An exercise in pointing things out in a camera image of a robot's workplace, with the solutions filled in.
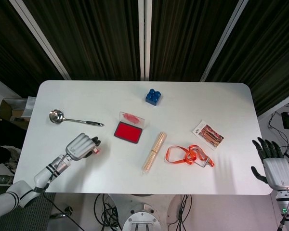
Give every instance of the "metal ladle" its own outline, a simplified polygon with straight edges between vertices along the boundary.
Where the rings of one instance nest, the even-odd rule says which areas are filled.
[[[77,122],[77,123],[82,123],[82,124],[90,124],[90,125],[100,126],[100,127],[104,126],[104,124],[98,123],[98,122],[64,118],[63,112],[57,109],[53,109],[49,112],[49,119],[55,124],[60,124],[66,120],[66,121],[72,121],[72,122]]]

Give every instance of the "white table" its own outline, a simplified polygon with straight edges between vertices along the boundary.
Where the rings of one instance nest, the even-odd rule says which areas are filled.
[[[145,102],[151,88],[162,98],[157,106]],[[67,118],[102,122],[95,127],[73,122],[53,124],[52,109]],[[145,119],[138,144],[114,136],[120,111]],[[201,120],[224,140],[213,151],[192,134]],[[167,139],[149,172],[141,168],[160,131]],[[250,169],[264,170],[251,140],[260,137],[249,88],[240,83],[46,81],[41,84],[14,182],[33,177],[81,132],[102,141],[101,151],[72,165],[48,188],[58,193],[134,194],[269,194]],[[165,161],[171,145],[199,145],[216,166],[173,165]],[[174,151],[172,158],[179,155]]]

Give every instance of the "orange lanyard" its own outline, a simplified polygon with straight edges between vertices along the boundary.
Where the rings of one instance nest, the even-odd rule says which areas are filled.
[[[171,148],[182,149],[185,152],[184,159],[176,160],[176,161],[169,161]],[[213,167],[215,165],[214,162],[207,155],[205,155],[203,150],[198,145],[194,145],[194,144],[190,145],[188,147],[188,149],[186,149],[184,147],[176,146],[176,145],[171,146],[168,148],[165,158],[169,163],[173,163],[173,164],[180,164],[180,163],[185,162],[189,165],[192,165],[193,163],[195,163],[195,160],[197,160],[197,158],[199,158],[202,161],[206,161],[209,165],[211,165],[211,167]]]

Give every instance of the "robotic arm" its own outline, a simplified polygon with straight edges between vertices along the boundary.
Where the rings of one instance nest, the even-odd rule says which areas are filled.
[[[64,172],[72,160],[81,160],[97,153],[95,148],[101,143],[97,137],[92,139],[81,133],[67,147],[66,154],[60,155],[47,165],[41,172],[34,177],[35,188],[32,189],[25,181],[21,180],[8,188],[6,193],[0,195],[0,217],[18,205],[22,208],[34,202],[41,193],[43,193],[49,184]]]
[[[261,176],[254,166],[251,170],[258,180],[277,191],[276,200],[283,216],[277,231],[281,231],[284,224],[289,231],[289,163],[284,159],[277,143],[264,141],[261,138],[258,138],[258,141],[260,144],[257,141],[252,142],[263,163],[266,177]]]

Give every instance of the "blue lego brick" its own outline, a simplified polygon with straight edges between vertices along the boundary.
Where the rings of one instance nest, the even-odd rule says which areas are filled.
[[[149,93],[146,95],[145,101],[147,103],[150,103],[156,106],[160,97],[161,97],[161,93],[159,91],[155,91],[154,89],[151,89]]]

